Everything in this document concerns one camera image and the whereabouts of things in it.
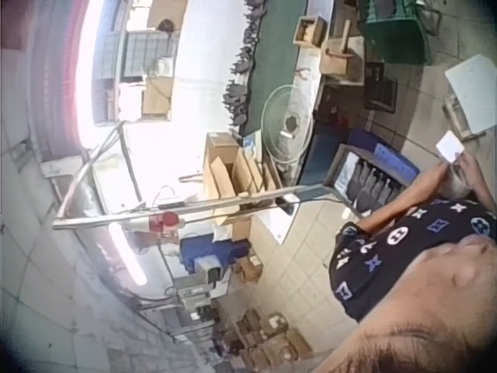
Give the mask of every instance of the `hair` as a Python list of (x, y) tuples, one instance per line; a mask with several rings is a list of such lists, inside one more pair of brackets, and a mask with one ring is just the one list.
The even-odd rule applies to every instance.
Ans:
[(495, 373), (496, 347), (497, 340), (484, 350), (475, 350), (467, 343), (461, 349), (447, 349), (413, 337), (412, 355), (401, 355), (392, 344), (363, 347), (329, 373)]

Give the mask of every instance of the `green mat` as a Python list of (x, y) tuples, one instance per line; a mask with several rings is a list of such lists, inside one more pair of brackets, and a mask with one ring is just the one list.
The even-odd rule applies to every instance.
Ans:
[(264, 103), (271, 92), (294, 81), (299, 48), (293, 38), (299, 17), (305, 14), (307, 0), (268, 0), (255, 49), (250, 104), (245, 134), (261, 127)]

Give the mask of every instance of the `white card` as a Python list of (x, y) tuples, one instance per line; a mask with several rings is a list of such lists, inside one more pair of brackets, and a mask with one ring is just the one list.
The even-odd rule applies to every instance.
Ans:
[(457, 155), (464, 151), (464, 145), (452, 131), (447, 131), (436, 144), (436, 149), (449, 163), (454, 163)]

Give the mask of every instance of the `printed black shirt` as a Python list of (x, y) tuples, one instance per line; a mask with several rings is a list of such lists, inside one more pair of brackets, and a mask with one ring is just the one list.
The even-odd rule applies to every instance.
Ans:
[(329, 265), (333, 294), (359, 322), (425, 249), (472, 235), (497, 239), (495, 215), (473, 200), (441, 200), (419, 206), (375, 236), (346, 223), (336, 236)]

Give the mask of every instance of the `fluorescent light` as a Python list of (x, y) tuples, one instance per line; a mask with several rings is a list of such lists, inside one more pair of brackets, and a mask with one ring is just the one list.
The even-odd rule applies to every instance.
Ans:
[(123, 229), (117, 223), (110, 223), (109, 232), (114, 244), (116, 245), (117, 251), (121, 256), (127, 270), (129, 271), (134, 282), (142, 286), (147, 283), (147, 277), (138, 263), (137, 257), (134, 255), (133, 250), (130, 248), (129, 243), (127, 243), (126, 236), (124, 235)]
[(345, 210), (343, 210), (343, 213), (342, 213), (342, 219), (347, 220), (349, 218), (351, 212), (352, 212), (352, 210), (350, 210), (348, 207), (345, 207)]
[(103, 3), (103, 0), (89, 1), (79, 41), (78, 64), (76, 66), (76, 115), (79, 139), (85, 148), (95, 146), (93, 140), (95, 130), (92, 106), (92, 70)]

